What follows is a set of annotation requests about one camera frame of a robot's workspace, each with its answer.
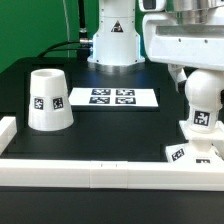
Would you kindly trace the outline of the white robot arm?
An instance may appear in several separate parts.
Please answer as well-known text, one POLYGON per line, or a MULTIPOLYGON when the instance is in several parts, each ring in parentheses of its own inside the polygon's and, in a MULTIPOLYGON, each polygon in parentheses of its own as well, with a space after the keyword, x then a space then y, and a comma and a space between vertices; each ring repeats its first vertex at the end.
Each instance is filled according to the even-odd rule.
POLYGON ((91 66, 124 70, 146 58, 176 81, 183 68, 224 72, 224 0, 99 0, 91 66))

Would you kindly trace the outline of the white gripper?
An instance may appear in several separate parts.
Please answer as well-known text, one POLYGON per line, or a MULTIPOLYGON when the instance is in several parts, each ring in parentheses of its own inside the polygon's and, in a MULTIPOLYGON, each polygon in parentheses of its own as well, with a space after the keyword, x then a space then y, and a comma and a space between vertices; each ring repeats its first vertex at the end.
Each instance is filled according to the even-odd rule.
POLYGON ((210 12, 206 24, 194 25, 177 25, 166 13, 149 13, 142 26, 148 58, 169 64, 177 92, 184 91, 187 81, 183 66, 224 71, 224 12, 210 12))

